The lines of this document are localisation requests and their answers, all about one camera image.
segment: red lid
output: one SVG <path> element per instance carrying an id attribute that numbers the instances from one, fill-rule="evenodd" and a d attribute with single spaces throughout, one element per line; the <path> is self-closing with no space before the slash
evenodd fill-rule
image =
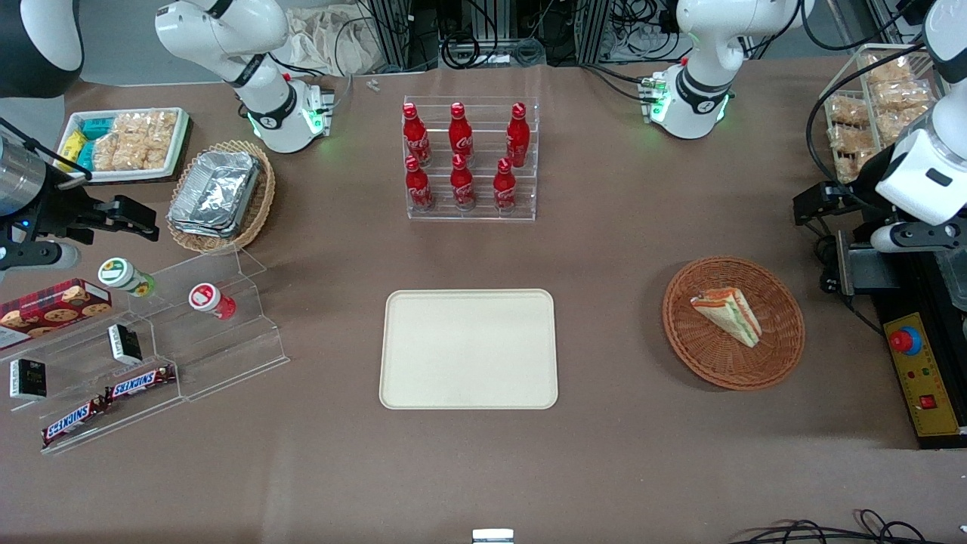
<path id="1" fill-rule="evenodd" d="M 404 104 L 403 105 L 403 117 L 405 117 L 407 119 L 416 119 L 417 118 L 417 105 L 413 104 L 412 102 L 407 102 L 406 104 Z"/>

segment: small jar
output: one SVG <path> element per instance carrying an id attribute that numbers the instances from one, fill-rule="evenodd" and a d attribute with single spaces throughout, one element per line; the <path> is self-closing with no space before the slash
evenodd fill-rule
<path id="1" fill-rule="evenodd" d="M 235 300 L 212 284 L 195 286 L 188 295 L 188 303 L 198 312 L 212 314 L 219 319 L 231 319 L 235 315 Z"/>
<path id="2" fill-rule="evenodd" d="M 129 260 L 121 257 L 106 260 L 98 270 L 98 279 L 133 296 L 148 296 L 155 290 L 155 279 L 150 274 L 134 268 Z"/>

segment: coca-cola bottle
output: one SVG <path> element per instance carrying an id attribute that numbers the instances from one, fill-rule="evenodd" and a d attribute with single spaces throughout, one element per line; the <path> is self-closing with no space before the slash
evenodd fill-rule
<path id="1" fill-rule="evenodd" d="M 467 167 L 474 165 L 474 131 L 467 122 L 466 109 L 461 102 L 450 106 L 450 147 L 455 155 L 463 155 Z"/>
<path id="2" fill-rule="evenodd" d="M 433 209 L 435 202 L 429 189 L 429 179 L 420 168 L 420 160 L 413 155 L 406 158 L 406 190 L 415 211 L 428 212 Z"/>
<path id="3" fill-rule="evenodd" d="M 493 176 L 493 201 L 500 215 L 511 215 L 513 212 L 516 187 L 517 179 L 511 173 L 511 160 L 505 157 L 497 161 L 497 175 Z"/>
<path id="4" fill-rule="evenodd" d="M 527 106 L 523 102 L 518 102 L 511 107 L 511 124 L 507 126 L 507 157 L 514 168 L 520 168 L 527 162 L 531 128 L 527 126 L 526 116 Z"/>
<path id="5" fill-rule="evenodd" d="M 454 186 L 456 209 L 469 212 L 477 206 L 477 196 L 474 195 L 474 174 L 467 168 L 467 159 L 463 155 L 454 155 L 454 171 L 450 173 L 450 184 Z"/>
<path id="6" fill-rule="evenodd" d="M 403 105 L 403 139 L 406 149 L 420 161 L 420 166 L 427 167 L 430 163 L 429 135 L 426 126 L 417 115 L 417 107 L 411 102 Z"/>

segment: acrylic bottle rack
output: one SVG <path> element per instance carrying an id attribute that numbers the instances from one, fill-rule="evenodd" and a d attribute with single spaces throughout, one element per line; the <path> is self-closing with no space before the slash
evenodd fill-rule
<path id="1" fill-rule="evenodd" d="M 278 328 L 262 313 L 252 276 L 265 267 L 234 246 L 191 258 L 152 274 L 151 296 L 129 297 L 114 290 L 114 311 L 51 332 L 10 348 L 0 362 L 27 358 L 46 365 L 47 397 L 13 408 L 41 429 L 99 394 L 106 386 L 174 364 L 177 381 L 119 399 L 101 414 L 74 428 L 43 450 L 62 453 L 163 409 L 192 402 L 288 362 Z M 188 293 L 202 282 L 215 284 L 237 304 L 235 315 L 219 320 L 193 310 Z M 113 359 L 107 328 L 120 323 L 137 333 L 143 363 L 127 366 Z"/>
<path id="2" fill-rule="evenodd" d="M 406 212 L 414 221 L 498 221 L 533 222 L 538 209 L 538 136 L 541 127 L 541 109 L 534 97 L 429 97 L 408 96 L 404 102 L 416 105 L 420 118 L 429 134 L 430 166 L 425 167 L 430 190 L 436 201 L 434 208 L 420 212 L 413 208 L 409 196 Z M 450 148 L 450 105 L 463 102 L 466 118 L 474 131 L 474 192 L 477 206 L 464 212 L 456 208 L 454 192 L 450 185 L 453 169 Z M 511 121 L 511 106 L 515 102 L 527 105 L 527 124 L 531 129 L 530 146 L 523 167 L 514 168 L 517 180 L 516 207 L 509 215 L 500 215 L 494 205 L 493 177 L 497 174 L 497 161 L 507 155 L 507 125 Z M 401 139 L 403 159 L 409 154 L 405 139 Z M 406 169 L 400 161 L 400 171 L 405 177 Z"/>

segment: yellow control panel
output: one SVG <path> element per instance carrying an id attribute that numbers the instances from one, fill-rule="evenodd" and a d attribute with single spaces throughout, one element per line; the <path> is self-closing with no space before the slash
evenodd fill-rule
<path id="1" fill-rule="evenodd" d="M 920 314 L 890 321 L 883 325 L 883 330 L 890 342 L 890 354 L 917 435 L 957 435 L 957 418 L 937 370 L 930 342 L 923 333 Z"/>

